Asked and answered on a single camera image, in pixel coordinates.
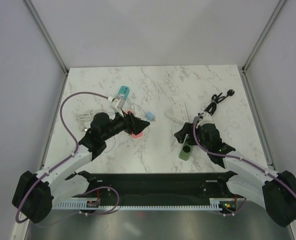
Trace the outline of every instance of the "white cable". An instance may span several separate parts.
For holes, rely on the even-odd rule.
[[[91,122],[95,114],[98,113],[106,113],[105,109],[98,109],[98,110],[87,110],[84,113],[76,115],[77,120],[83,122]]]
[[[103,151],[103,153],[107,154],[107,153],[111,152],[114,149],[114,147],[116,146],[117,141],[116,141],[116,136],[114,136],[113,138],[114,138],[114,144],[113,144],[112,148],[110,150],[108,150],[108,151]]]
[[[138,105],[138,104],[132,102],[129,98],[127,98],[127,101],[129,101],[130,104],[132,104],[132,106],[133,106],[133,112],[134,112],[134,113],[136,113],[136,109],[135,109],[135,107],[134,107],[134,105],[135,105],[135,106],[139,107],[139,108],[144,112],[144,114],[146,114],[146,111],[144,111],[143,108],[142,108],[140,105]]]

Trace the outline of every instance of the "green object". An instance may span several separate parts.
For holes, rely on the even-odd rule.
[[[193,146],[190,146],[187,141],[188,141],[189,137],[187,135],[187,137],[185,138],[184,140],[184,143],[182,145],[182,149],[181,149],[181,152],[179,154],[179,158],[184,160],[184,161],[187,161],[190,157],[190,154],[192,153],[192,147]]]

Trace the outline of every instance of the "white power strip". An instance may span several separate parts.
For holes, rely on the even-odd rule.
[[[189,116],[184,102],[176,103],[170,109],[165,111],[164,114],[166,117],[182,125],[189,122]]]

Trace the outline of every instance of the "marble table surface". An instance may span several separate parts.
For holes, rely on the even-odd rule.
[[[122,132],[107,140],[98,158],[80,170],[91,173],[205,173],[225,171],[213,164],[197,146],[188,161],[179,159],[181,150],[173,134],[183,126],[167,118],[165,110],[175,103],[186,103],[189,119],[205,109],[213,94],[234,89],[235,94],[218,105],[213,115],[221,138],[245,157],[267,166],[236,65],[138,66],[72,68],[62,100],[76,92],[96,92],[116,96],[120,86],[130,88],[124,110],[135,110],[137,117],[150,111],[156,121],[134,139]],[[105,108],[110,103],[92,95],[78,95],[67,101],[63,117],[72,133],[81,139],[82,125],[76,115]],[[72,138],[57,117],[45,165],[62,160],[74,149]]]

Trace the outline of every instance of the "wire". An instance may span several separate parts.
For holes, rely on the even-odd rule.
[[[87,110],[84,113],[76,115],[77,120],[82,122],[91,122],[95,114],[98,113],[106,113],[106,114],[114,114],[114,112],[107,112],[105,109],[101,108],[98,110]]]
[[[144,111],[143,108],[140,105],[132,102],[129,98],[127,100],[133,105],[133,111],[134,111],[134,113],[136,113],[136,110],[134,108],[134,105],[135,105],[135,106],[139,107],[144,112],[144,114],[146,114],[146,111]]]
[[[100,186],[100,187],[97,187],[95,189],[92,189],[88,192],[85,192],[85,193],[82,193],[82,194],[79,194],[77,196],[83,196],[83,195],[86,195],[86,194],[89,194],[89,193],[92,193],[92,192],[95,192],[95,191],[98,191],[98,194],[99,194],[99,190],[100,189],[110,189],[112,191],[115,192],[115,194],[117,195],[117,202],[116,204],[114,205],[113,208],[111,208],[110,210],[107,210],[107,211],[104,211],[104,212],[95,212],[95,213],[86,213],[86,212],[82,212],[82,211],[77,211],[77,212],[73,212],[71,214],[68,214],[66,215],[65,217],[63,217],[62,219],[59,219],[51,224],[48,224],[48,225],[41,225],[41,224],[36,224],[39,228],[42,228],[42,229],[45,229],[45,228],[49,228],[49,227],[52,227],[53,225],[55,224],[58,224],[62,221],[64,221],[65,219],[73,216],[73,215],[76,215],[76,214],[82,214],[82,215],[86,215],[86,216],[93,216],[93,215],[105,215],[105,214],[110,214],[113,212],[113,210],[115,210],[117,208],[117,206],[119,205],[119,201],[120,201],[120,196],[119,196],[119,193],[113,188],[113,187],[110,187],[110,186]]]
[[[69,100],[70,98],[76,96],[76,95],[81,95],[81,94],[89,94],[89,95],[95,95],[95,96],[98,96],[98,97],[101,97],[101,98],[104,98],[104,99],[108,99],[108,97],[106,96],[103,96],[101,94],[98,94],[98,93],[94,93],[94,92],[90,92],[90,91],[81,91],[81,92],[76,92],[70,96],[68,96],[66,99],[63,100],[62,104],[61,104],[61,107],[60,107],[60,119],[61,119],[61,122],[63,124],[63,127],[66,129],[66,131],[69,133],[69,135],[72,137],[72,139],[74,140],[75,144],[76,144],[76,148],[75,150],[73,151],[73,154],[67,156],[65,159],[63,159],[61,162],[57,163],[54,167],[52,167],[50,170],[49,170],[49,173],[53,172],[57,167],[61,166],[62,164],[64,164],[66,161],[68,161],[70,158],[72,158],[78,151],[79,149],[79,144],[78,144],[78,141],[76,139],[76,137],[73,135],[73,133],[69,130],[69,128],[67,127],[66,123],[64,122],[63,120],[63,106],[64,104],[67,102],[67,100]],[[28,196],[30,195],[30,193],[32,192],[32,190],[36,187],[36,185],[38,185],[39,182],[42,181],[42,179],[44,179],[45,177],[47,176],[46,173],[44,173],[43,175],[41,175],[39,177],[38,180],[36,180],[34,182],[34,184],[30,187],[30,189],[27,191],[27,193],[25,194],[25,196],[23,197],[19,207],[18,207],[18,210],[17,210],[17,213],[16,213],[16,222],[21,224],[21,223],[24,223],[28,220],[28,218],[25,218],[23,220],[20,220],[20,212],[22,210],[22,207],[24,205],[24,203],[26,202]]]
[[[114,139],[114,144],[113,144],[112,148],[110,150],[108,150],[108,151],[104,151],[103,153],[107,154],[107,153],[111,152],[114,149],[114,147],[116,146],[116,142],[117,142],[116,141],[116,136],[114,136],[113,139]]]
[[[227,92],[226,96],[222,96],[222,92],[219,95],[214,94],[211,97],[211,103],[208,105],[208,107],[206,107],[204,112],[208,112],[212,116],[214,114],[214,112],[217,110],[217,105],[219,103],[221,103],[223,100],[225,100],[227,97],[233,96],[233,95],[234,95],[234,90],[232,90],[232,89],[230,89]]]
[[[247,199],[245,198],[245,199],[243,200],[243,202],[242,202],[240,208],[236,209],[236,211],[234,211],[234,212],[232,212],[232,213],[228,213],[228,214],[225,213],[225,214],[224,214],[224,217],[225,217],[225,216],[228,216],[228,217],[230,217],[230,216],[234,216],[235,214],[237,214],[238,212],[240,212],[240,211],[244,208],[246,201],[247,201]]]
[[[222,93],[220,93],[219,95],[216,95],[216,94],[213,95],[211,98],[211,103],[208,105],[208,107],[206,107],[204,111],[208,112],[210,115],[213,115],[214,112],[217,110],[217,104],[225,100],[226,97],[228,97],[228,96],[221,96],[221,95]]]
[[[90,191],[87,191],[87,192],[85,192],[83,194],[79,194],[77,196],[87,195],[87,194],[90,194],[90,193],[95,192],[95,191],[100,190],[100,189],[110,189],[110,190],[114,191],[114,193],[117,195],[117,202],[114,205],[114,207],[111,208],[110,210],[107,210],[107,211],[104,211],[104,212],[94,212],[94,213],[87,213],[87,214],[85,212],[83,212],[81,214],[84,214],[84,215],[87,215],[87,216],[88,215],[105,215],[105,214],[112,213],[118,207],[119,202],[120,202],[120,195],[119,195],[119,193],[113,187],[110,187],[110,186],[100,186],[100,187],[97,187],[97,188],[92,189]]]
[[[235,213],[238,210],[238,202],[236,201],[236,202],[234,202],[234,204],[236,204],[236,210],[235,211],[232,211],[232,210],[228,209],[227,207],[225,207],[225,209],[227,211],[231,212],[231,213]]]
[[[247,160],[245,158],[242,158],[242,157],[238,157],[238,156],[233,156],[233,155],[227,155],[227,154],[219,154],[219,153],[214,153],[214,152],[210,152],[208,151],[207,149],[205,149],[203,146],[201,146],[201,144],[199,143],[198,139],[197,139],[197,135],[196,135],[196,125],[197,125],[197,122],[195,122],[193,124],[193,128],[192,128],[192,132],[193,132],[193,137],[194,137],[194,140],[196,141],[197,145],[203,150],[205,151],[206,153],[210,154],[210,155],[213,155],[213,156],[217,156],[217,157],[222,157],[222,158],[232,158],[232,159],[237,159],[237,160],[241,160],[249,165],[251,165],[252,167],[254,167],[255,169],[259,170],[260,172],[262,173],[265,173],[265,169],[259,167],[258,165],[252,163],[250,160]],[[281,181],[280,179],[276,178],[275,176],[273,176],[272,174],[270,173],[267,173],[266,174],[267,176],[269,176],[270,178],[274,179],[276,182],[278,182],[280,185],[282,185],[287,191],[289,191],[289,193],[296,199],[296,193],[291,189],[289,188],[283,181]],[[235,212],[239,212],[243,207],[243,204],[242,206]]]

